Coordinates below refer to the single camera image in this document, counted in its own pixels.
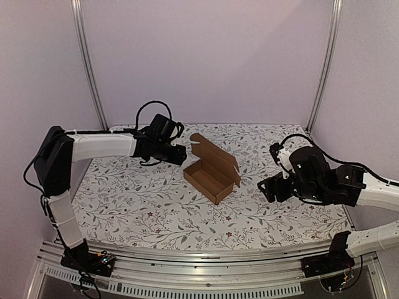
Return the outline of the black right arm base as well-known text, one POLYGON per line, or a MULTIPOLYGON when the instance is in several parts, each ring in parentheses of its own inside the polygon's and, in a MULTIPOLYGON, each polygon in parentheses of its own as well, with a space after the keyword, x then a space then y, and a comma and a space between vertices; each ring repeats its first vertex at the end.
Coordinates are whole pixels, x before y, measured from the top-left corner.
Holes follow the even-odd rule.
POLYGON ((335 234, 326 254, 301 259, 301 270, 305 277, 315 277, 353 267, 354 258, 346 251, 350 234, 351 231, 348 230, 335 234))

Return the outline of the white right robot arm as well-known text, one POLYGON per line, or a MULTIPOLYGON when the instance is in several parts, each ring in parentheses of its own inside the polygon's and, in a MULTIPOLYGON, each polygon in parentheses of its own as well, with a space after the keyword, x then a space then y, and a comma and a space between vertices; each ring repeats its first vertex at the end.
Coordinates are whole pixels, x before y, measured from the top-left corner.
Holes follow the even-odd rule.
MULTIPOLYGON (((299 167, 282 171, 257 184, 268 202, 284 202, 296 197, 316 206, 373 206, 398 210, 398 183, 378 179, 358 166, 341 165, 336 169, 312 171, 299 167)), ((347 257, 355 258, 372 251, 398 246, 398 221, 355 232, 334 235, 322 266, 329 272, 342 266, 347 257)))

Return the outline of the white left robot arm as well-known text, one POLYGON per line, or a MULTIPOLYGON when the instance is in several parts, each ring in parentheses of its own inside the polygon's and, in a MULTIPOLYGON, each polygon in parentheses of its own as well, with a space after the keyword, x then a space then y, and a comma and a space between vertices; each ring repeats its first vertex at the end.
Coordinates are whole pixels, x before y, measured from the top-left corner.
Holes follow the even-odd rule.
POLYGON ((172 137, 153 135, 142 130, 65 131, 60 126, 49 129, 33 159, 44 214, 50 219, 68 259, 79 270, 88 270, 92 256, 79 247, 85 239, 79 229, 70 195, 72 165, 76 162, 114 156, 140 158, 141 166, 150 159, 182 165, 187 158, 183 145, 174 145, 172 137))

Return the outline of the brown cardboard paper box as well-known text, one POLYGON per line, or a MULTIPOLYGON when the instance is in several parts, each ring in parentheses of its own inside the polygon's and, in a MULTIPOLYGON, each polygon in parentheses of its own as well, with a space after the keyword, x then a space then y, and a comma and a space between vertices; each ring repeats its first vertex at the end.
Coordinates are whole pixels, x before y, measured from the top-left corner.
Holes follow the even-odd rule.
POLYGON ((236 158, 199 133, 190 136, 191 153, 198 160, 184 169, 184 178, 213 204, 218 205, 240 187, 236 158))

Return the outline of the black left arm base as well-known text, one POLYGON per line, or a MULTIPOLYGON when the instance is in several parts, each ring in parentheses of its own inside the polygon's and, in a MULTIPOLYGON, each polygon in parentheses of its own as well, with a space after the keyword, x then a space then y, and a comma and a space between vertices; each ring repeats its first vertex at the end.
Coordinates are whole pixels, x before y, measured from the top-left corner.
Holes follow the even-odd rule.
POLYGON ((65 248, 61 266, 103 277, 111 277, 116 256, 106 250, 97 253, 89 252, 87 241, 73 249, 65 248))

